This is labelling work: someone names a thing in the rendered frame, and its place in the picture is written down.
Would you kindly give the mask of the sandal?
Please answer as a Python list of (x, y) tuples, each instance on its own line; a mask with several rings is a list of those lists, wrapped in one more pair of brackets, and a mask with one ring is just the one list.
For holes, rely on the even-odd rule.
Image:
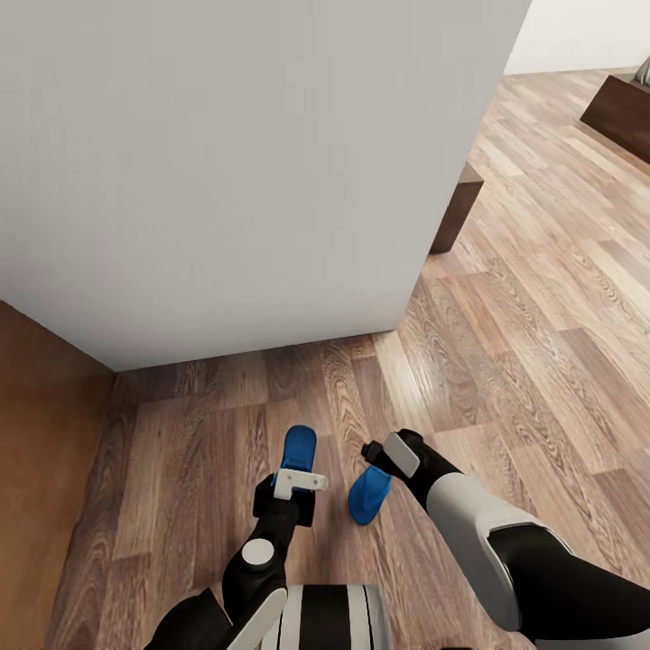
[(285, 435), (281, 469), (311, 472), (317, 435), (307, 425), (294, 425)]
[(351, 488), (348, 505), (352, 518), (362, 526), (371, 524), (391, 489), (392, 474), (369, 465)]

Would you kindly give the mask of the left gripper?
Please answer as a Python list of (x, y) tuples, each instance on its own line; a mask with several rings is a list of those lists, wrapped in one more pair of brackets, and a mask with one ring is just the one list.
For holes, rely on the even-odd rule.
[(280, 500), (273, 495), (274, 479), (274, 474), (271, 474), (255, 488), (253, 515), (259, 519), (270, 514), (279, 515), (290, 524), (292, 534), (296, 525), (311, 527), (316, 498), (314, 491), (295, 489), (291, 498)]

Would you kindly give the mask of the robot trunk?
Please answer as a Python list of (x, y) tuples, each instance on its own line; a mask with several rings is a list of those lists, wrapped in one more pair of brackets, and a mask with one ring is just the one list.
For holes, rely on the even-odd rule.
[(377, 585), (289, 585), (278, 621), (253, 650), (393, 650)]

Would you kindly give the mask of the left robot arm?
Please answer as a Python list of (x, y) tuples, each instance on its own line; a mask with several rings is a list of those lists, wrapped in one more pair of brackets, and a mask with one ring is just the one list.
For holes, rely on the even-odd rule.
[(288, 597), (283, 563), (296, 525), (312, 525), (315, 494), (327, 476), (279, 469), (255, 488), (257, 526), (222, 580), (224, 610), (210, 588), (174, 606), (144, 650), (253, 650)]

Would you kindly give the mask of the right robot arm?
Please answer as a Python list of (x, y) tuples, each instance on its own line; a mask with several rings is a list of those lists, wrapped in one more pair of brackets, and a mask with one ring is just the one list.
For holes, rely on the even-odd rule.
[(650, 590), (578, 558), (413, 432), (395, 430), (361, 455), (411, 489), (502, 630), (537, 650), (650, 650)]

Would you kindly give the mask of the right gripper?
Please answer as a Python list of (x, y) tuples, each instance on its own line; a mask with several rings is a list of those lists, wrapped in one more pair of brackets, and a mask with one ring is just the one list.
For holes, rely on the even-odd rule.
[(400, 478), (403, 479), (400, 476), (399, 472), (394, 472), (390, 468), (388, 468), (384, 462), (384, 451), (383, 451), (383, 445), (380, 445), (380, 443), (377, 443), (376, 441), (371, 441), (369, 445), (364, 444), (361, 455), (365, 458), (365, 461), (369, 463), (370, 465), (374, 465), (375, 467), (378, 467), (379, 469), (383, 470), (386, 474), (392, 474), (395, 476), (395, 478)]

